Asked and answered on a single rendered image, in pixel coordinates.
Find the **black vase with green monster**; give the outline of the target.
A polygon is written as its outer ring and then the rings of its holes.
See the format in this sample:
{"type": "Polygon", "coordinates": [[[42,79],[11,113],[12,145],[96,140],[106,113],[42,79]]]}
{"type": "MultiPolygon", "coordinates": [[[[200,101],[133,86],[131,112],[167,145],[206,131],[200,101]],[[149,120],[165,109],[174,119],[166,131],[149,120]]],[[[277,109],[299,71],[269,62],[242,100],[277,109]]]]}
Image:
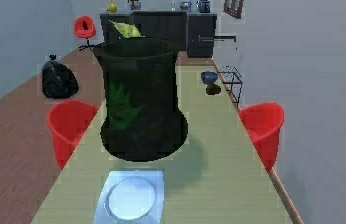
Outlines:
{"type": "Polygon", "coordinates": [[[185,142],[188,122],[178,107],[178,49],[166,39],[139,37],[94,47],[102,68],[104,148],[132,162],[167,157],[185,142]]]}

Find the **blue bowl on dark stand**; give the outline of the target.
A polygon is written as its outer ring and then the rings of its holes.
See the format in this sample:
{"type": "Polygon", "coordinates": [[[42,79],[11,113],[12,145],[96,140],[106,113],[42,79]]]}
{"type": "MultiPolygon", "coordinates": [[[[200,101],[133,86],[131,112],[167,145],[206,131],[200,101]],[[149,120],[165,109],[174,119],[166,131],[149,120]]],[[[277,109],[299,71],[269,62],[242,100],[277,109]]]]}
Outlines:
{"type": "Polygon", "coordinates": [[[221,87],[215,84],[217,79],[218,75],[215,72],[205,71],[201,73],[201,80],[206,85],[208,95],[216,95],[221,92],[221,87]]]}

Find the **black kitchen cabinet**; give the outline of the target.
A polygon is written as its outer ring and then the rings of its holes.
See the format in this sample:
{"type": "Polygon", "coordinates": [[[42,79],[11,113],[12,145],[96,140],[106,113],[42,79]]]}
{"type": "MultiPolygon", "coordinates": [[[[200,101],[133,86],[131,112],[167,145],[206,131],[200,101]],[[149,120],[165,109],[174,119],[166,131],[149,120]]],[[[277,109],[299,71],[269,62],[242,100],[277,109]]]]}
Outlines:
{"type": "Polygon", "coordinates": [[[119,37],[112,22],[133,24],[146,37],[172,41],[189,58],[213,56],[217,15],[186,11],[132,11],[100,15],[105,41],[119,37]]]}

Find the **red bucket chair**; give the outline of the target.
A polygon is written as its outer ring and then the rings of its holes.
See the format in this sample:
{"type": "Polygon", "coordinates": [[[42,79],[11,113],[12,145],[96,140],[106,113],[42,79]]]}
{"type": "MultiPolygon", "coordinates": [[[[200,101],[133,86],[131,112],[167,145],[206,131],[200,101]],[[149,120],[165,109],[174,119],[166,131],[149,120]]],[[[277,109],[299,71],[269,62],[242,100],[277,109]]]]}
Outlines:
{"type": "Polygon", "coordinates": [[[61,169],[67,164],[97,112],[98,108],[94,105],[78,100],[58,102],[49,111],[46,122],[52,136],[55,159],[61,169]]]}
{"type": "Polygon", "coordinates": [[[277,160],[284,109],[278,103],[265,102],[248,106],[238,115],[265,170],[269,172],[277,160]]]}

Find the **green leafy plant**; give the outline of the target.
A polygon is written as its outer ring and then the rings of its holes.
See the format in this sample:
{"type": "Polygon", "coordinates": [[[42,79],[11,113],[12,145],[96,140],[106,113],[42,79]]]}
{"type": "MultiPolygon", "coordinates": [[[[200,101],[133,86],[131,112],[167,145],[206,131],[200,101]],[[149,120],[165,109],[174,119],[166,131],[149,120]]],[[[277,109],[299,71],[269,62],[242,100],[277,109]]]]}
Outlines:
{"type": "Polygon", "coordinates": [[[140,31],[133,24],[120,23],[115,21],[112,21],[111,24],[118,31],[120,39],[141,37],[140,31]]]}

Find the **pale blue square plate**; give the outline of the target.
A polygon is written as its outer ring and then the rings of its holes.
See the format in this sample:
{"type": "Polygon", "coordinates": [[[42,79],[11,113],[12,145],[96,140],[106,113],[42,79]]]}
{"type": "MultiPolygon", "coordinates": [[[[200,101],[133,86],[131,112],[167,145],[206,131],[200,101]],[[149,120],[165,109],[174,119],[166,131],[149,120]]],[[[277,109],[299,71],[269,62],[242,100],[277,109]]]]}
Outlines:
{"type": "Polygon", "coordinates": [[[161,224],[162,171],[111,171],[97,202],[93,224],[161,224]]]}

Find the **dark blue kettle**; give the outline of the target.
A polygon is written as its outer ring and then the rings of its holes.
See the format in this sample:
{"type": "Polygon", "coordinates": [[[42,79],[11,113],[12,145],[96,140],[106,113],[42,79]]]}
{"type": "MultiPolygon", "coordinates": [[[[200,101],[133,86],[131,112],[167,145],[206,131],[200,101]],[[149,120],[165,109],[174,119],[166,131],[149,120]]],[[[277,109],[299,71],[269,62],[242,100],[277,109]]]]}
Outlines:
{"type": "Polygon", "coordinates": [[[197,9],[199,13],[209,13],[210,0],[199,0],[197,4],[197,9]]]}

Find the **black garbage bag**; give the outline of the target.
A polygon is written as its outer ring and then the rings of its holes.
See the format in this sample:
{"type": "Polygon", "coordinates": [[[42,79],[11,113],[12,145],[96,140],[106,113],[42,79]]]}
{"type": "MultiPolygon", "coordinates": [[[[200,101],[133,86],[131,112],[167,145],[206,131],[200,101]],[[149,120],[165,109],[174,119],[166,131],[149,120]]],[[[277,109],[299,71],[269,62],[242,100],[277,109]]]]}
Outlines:
{"type": "Polygon", "coordinates": [[[79,85],[73,72],[50,55],[42,67],[42,93],[50,99],[67,99],[79,91],[79,85]]]}

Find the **red swivel chair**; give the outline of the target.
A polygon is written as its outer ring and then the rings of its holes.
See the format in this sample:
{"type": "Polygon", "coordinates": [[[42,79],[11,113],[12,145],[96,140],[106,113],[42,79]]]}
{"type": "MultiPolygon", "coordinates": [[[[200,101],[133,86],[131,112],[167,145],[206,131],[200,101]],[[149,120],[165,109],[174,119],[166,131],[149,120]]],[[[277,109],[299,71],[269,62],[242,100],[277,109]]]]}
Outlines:
{"type": "Polygon", "coordinates": [[[90,39],[96,35],[93,19],[87,15],[79,16],[74,22],[74,35],[80,39],[86,40],[86,44],[79,47],[80,51],[92,48],[90,39]]]}

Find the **black wall bar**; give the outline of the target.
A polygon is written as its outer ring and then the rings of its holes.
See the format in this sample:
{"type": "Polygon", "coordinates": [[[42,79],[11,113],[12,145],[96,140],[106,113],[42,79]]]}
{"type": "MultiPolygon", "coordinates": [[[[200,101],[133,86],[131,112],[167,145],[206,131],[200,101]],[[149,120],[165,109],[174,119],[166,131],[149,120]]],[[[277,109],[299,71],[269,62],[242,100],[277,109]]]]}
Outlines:
{"type": "Polygon", "coordinates": [[[199,42],[215,42],[215,41],[225,41],[225,40],[232,40],[233,42],[237,41],[236,35],[221,35],[221,36],[198,36],[198,41],[199,42]]]}

